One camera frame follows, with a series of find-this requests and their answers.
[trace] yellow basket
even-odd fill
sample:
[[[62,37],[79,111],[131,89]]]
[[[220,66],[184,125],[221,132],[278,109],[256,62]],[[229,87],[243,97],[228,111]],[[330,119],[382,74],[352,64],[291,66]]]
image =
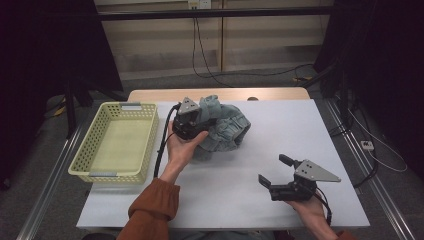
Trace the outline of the yellow basket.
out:
[[[85,182],[144,183],[158,123],[154,103],[103,103],[69,174]]]

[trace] electrical outlet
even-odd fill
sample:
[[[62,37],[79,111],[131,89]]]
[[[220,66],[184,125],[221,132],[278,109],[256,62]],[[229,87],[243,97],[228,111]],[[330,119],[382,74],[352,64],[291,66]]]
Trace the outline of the electrical outlet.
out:
[[[362,149],[364,150],[369,150],[369,151],[374,150],[374,145],[372,145],[371,141],[361,141],[361,146],[362,146]]]
[[[188,0],[188,9],[189,10],[199,9],[199,0]]]
[[[211,0],[199,0],[199,9],[212,9]]]

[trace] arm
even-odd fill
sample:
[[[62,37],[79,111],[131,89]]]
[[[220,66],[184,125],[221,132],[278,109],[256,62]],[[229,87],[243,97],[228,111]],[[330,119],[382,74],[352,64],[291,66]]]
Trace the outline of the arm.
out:
[[[335,233],[327,224],[324,217],[324,210],[322,203],[316,198],[312,197],[308,201],[287,201],[299,214],[305,227],[312,233],[318,240],[355,240],[349,232],[342,231]]]
[[[168,125],[168,136],[171,134],[172,122]],[[165,170],[133,202],[128,211],[130,219],[118,240],[168,239],[168,222],[176,216],[178,210],[180,187],[174,185],[175,181],[191,160],[196,146],[207,135],[208,132],[201,132],[190,141],[184,141],[174,134],[169,137],[169,157]]]

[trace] gray cloth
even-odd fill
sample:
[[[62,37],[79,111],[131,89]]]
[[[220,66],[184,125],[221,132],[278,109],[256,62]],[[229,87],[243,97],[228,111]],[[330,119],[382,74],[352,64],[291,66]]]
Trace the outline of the gray cloth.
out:
[[[201,112],[197,122],[217,118],[216,125],[209,128],[209,135],[195,149],[193,159],[210,159],[212,152],[226,152],[238,148],[251,123],[236,106],[220,104],[218,96],[200,99]]]

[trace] brown sleeve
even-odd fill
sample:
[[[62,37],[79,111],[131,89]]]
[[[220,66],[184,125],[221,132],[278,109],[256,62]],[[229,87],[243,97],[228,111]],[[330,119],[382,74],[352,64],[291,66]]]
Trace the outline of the brown sleeve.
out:
[[[168,221],[177,214],[180,187],[153,179],[131,204],[129,221],[118,240],[168,239]]]
[[[337,233],[337,240],[356,240],[356,238],[348,231],[340,231]]]

